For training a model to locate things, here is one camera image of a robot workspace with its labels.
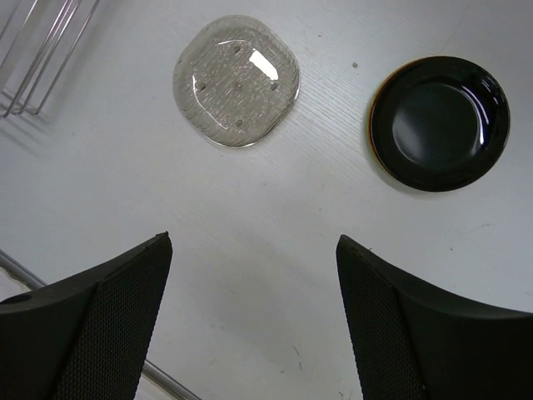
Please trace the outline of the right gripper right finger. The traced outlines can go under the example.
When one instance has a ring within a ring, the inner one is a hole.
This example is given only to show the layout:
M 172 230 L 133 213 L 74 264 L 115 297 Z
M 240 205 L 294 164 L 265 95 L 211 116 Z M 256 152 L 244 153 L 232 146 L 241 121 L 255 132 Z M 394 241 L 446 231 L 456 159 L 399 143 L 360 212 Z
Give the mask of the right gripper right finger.
M 447 292 L 345 235 L 336 265 L 364 398 L 531 398 L 530 313 Z

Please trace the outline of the black plate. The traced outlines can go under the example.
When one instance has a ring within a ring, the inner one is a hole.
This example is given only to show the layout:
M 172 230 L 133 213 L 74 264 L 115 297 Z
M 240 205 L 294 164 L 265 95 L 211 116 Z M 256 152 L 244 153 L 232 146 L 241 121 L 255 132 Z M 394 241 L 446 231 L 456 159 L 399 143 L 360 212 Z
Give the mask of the black plate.
M 423 192 L 466 187 L 504 152 L 511 128 L 495 77 L 460 57 L 415 60 L 383 89 L 373 117 L 377 153 L 396 180 Z

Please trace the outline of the grey plate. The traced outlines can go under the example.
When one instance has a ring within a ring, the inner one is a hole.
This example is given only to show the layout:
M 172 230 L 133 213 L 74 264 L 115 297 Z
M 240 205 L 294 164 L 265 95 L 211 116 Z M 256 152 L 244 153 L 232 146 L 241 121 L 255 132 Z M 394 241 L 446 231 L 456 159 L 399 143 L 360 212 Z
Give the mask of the grey plate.
M 182 51 L 172 76 L 184 118 L 226 148 L 266 138 L 294 107 L 300 86 L 291 49 L 266 24 L 244 15 L 207 24 Z

